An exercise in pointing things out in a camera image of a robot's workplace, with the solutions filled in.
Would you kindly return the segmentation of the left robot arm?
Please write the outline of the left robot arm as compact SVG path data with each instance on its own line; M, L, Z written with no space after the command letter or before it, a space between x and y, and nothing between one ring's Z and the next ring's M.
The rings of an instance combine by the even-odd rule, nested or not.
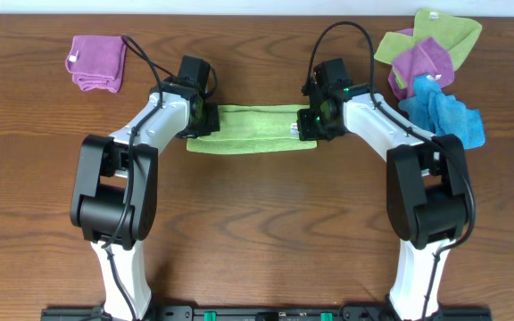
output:
M158 78L145 107L108 136L87 136L80 147L70 221L90 242L100 264L104 305L96 320L142 320L152 290L145 276L144 240L157 211L158 162L169 142L219 131L207 83L217 77L205 60L184 56L178 73Z

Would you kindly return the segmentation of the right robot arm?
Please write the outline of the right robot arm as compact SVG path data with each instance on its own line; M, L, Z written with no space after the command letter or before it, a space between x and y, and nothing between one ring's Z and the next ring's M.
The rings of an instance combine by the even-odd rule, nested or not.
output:
M398 320L440 316L437 293L445 260L472 215L463 146L410 123L370 84L355 84L337 58L310 69L302 88L310 105L297 112L303 141L347 133L386 164L386 211L400 239L388 300Z

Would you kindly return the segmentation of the green microfibre cloth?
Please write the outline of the green microfibre cloth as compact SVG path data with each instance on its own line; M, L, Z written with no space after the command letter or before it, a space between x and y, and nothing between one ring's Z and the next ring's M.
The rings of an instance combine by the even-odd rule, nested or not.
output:
M239 155L309 150L316 141L302 141L296 125L298 104L218 107L220 130L187 141L190 152Z

